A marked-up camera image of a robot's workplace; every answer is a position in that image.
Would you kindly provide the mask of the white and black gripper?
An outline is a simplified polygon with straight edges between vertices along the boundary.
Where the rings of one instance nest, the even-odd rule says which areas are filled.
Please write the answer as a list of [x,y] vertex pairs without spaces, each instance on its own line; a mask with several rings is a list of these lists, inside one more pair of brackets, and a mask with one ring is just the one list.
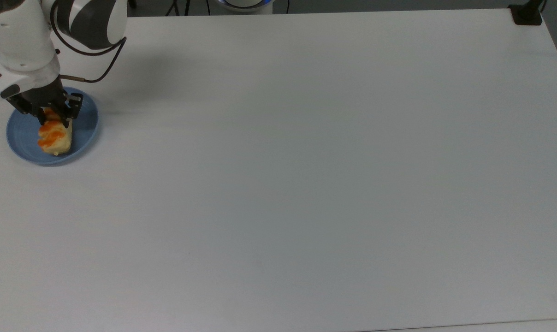
[[25,113],[34,116],[40,125],[46,121],[45,108],[59,114],[69,129],[78,118],[84,101],[81,93],[66,93],[59,78],[60,65],[54,56],[48,65],[33,71],[14,71],[0,63],[0,100],[9,100]]

